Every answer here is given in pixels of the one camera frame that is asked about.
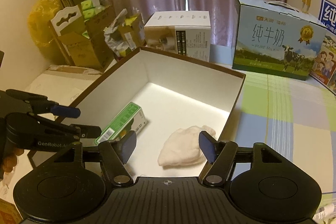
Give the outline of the person's left hand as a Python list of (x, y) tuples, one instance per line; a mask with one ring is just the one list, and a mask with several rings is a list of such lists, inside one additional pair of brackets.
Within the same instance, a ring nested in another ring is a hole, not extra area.
[(1, 169), (6, 172), (10, 173), (13, 171), (13, 168), (18, 163), (18, 157), (24, 153), (25, 150), (21, 148), (14, 147), (6, 157), (3, 158)]

